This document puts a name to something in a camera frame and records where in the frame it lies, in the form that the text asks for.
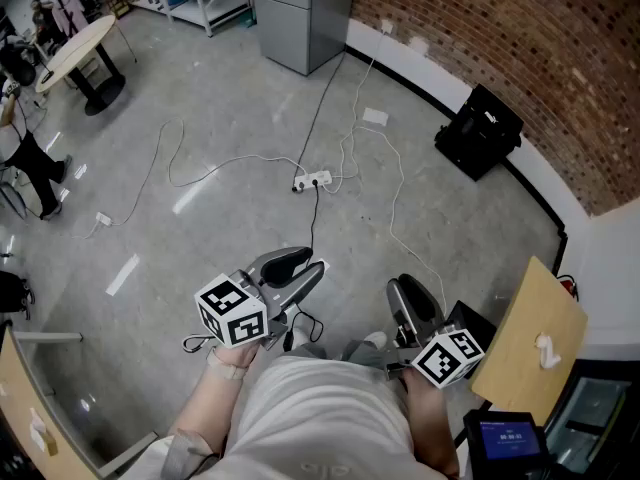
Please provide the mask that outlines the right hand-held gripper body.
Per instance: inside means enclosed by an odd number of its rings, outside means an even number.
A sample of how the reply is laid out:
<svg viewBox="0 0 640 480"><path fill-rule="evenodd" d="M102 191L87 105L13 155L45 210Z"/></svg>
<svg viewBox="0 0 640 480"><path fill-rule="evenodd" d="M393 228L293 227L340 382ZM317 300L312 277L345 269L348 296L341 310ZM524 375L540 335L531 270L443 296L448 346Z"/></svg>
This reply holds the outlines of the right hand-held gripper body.
<svg viewBox="0 0 640 480"><path fill-rule="evenodd" d="M427 338L425 345L397 345L395 352L387 355L385 373L388 379L396 379L412 367L443 389L465 377L484 355L468 329L459 323L444 324Z"/></svg>

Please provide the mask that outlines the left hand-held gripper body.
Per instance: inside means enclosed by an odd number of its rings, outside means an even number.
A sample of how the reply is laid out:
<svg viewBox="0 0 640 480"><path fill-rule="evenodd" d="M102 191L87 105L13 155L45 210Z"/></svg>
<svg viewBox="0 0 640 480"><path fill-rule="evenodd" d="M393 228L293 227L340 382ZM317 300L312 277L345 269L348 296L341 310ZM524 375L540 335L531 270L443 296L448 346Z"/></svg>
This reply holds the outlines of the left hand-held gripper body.
<svg viewBox="0 0 640 480"><path fill-rule="evenodd" d="M267 282L284 283L290 274L260 276L257 269L220 274L197 291L194 300L202 324L220 344L228 348L262 340L273 346L287 330L287 316L276 306L270 309L264 289Z"/></svg>

